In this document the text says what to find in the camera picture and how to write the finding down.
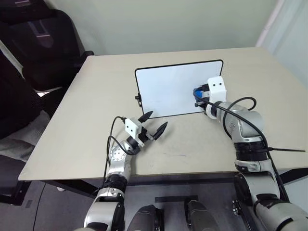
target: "white board surface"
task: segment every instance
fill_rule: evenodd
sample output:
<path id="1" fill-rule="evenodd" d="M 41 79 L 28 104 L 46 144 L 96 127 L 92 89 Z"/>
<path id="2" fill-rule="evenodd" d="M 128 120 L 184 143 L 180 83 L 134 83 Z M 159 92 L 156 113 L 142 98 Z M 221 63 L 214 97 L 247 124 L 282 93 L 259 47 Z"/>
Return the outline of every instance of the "white board surface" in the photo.
<path id="1" fill-rule="evenodd" d="M 135 72 L 144 113 L 151 118 L 201 112 L 193 89 L 220 76 L 222 60 L 137 69 Z"/>

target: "office chair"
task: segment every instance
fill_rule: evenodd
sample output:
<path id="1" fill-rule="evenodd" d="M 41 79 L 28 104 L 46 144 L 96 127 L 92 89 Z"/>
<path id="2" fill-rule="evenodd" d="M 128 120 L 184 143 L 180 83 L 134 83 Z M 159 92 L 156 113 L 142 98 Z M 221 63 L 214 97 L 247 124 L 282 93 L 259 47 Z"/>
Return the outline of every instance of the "office chair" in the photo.
<path id="1" fill-rule="evenodd" d="M 0 140 L 24 128 L 41 110 L 52 117 L 65 94 L 54 90 L 39 97 L 0 52 Z M 18 181 L 24 162 L 0 155 L 0 202 L 21 205 L 30 182 Z"/>
<path id="2" fill-rule="evenodd" d="M 0 0 L 0 40 L 23 66 L 32 88 L 68 87 L 86 58 L 70 17 L 44 0 Z"/>

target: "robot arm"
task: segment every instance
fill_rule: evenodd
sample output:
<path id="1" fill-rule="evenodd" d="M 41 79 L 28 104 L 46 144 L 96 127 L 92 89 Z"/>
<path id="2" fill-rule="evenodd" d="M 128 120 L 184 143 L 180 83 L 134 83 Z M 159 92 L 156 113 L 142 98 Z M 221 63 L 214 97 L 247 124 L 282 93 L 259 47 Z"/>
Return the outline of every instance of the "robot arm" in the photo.
<path id="1" fill-rule="evenodd" d="M 234 143 L 235 166 L 239 171 L 234 186 L 238 199 L 253 206 L 256 216 L 269 231 L 307 231 L 308 214 L 280 199 L 272 162 L 268 159 L 268 150 L 260 133 L 218 107 L 230 109 L 260 131 L 264 127 L 262 116 L 256 111 L 226 102 L 226 89 L 221 77 L 210 78 L 207 84 L 194 90 L 194 96 L 195 106 L 202 107 L 208 117 L 217 119 Z"/>
<path id="2" fill-rule="evenodd" d="M 167 122 L 161 125 L 154 135 L 142 126 L 152 112 L 138 120 L 125 118 L 125 131 L 129 137 L 110 149 L 110 167 L 103 184 L 98 191 L 85 218 L 84 227 L 94 231 L 124 230 L 125 189 L 130 177 L 130 162 L 133 155 L 140 152 L 148 140 L 157 140 L 164 132 Z"/>

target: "table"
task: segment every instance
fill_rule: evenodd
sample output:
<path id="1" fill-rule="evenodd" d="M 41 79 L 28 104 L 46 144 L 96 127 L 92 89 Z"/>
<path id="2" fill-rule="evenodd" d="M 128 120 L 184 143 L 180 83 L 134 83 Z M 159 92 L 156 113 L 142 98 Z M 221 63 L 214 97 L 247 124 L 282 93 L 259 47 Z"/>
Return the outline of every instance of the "table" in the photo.
<path id="1" fill-rule="evenodd" d="M 19 180 L 101 178 L 106 139 L 115 116 L 139 117 L 142 110 L 134 71 L 141 67 L 222 59 L 227 99 L 252 96 L 265 120 L 269 145 L 308 150 L 306 88 L 263 48 L 90 56 L 69 87 Z M 235 151 L 221 125 L 203 113 L 150 119 L 165 133 L 132 160 L 132 174 L 234 172 Z M 127 137 L 118 122 L 114 135 Z M 278 169 L 308 167 L 306 153 L 272 152 Z"/>

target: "white wall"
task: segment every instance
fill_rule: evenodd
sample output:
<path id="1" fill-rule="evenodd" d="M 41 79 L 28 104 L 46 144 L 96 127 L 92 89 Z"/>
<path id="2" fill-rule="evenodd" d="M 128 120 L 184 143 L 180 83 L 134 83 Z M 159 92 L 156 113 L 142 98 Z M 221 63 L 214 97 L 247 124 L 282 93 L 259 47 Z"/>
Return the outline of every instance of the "white wall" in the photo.
<path id="1" fill-rule="evenodd" d="M 308 1 L 286 0 L 263 47 L 308 87 Z"/>
<path id="2" fill-rule="evenodd" d="M 289 183 L 285 189 L 290 201 L 308 212 L 308 178 Z"/>
<path id="3" fill-rule="evenodd" d="M 253 47 L 276 0 L 45 0 L 96 55 Z"/>

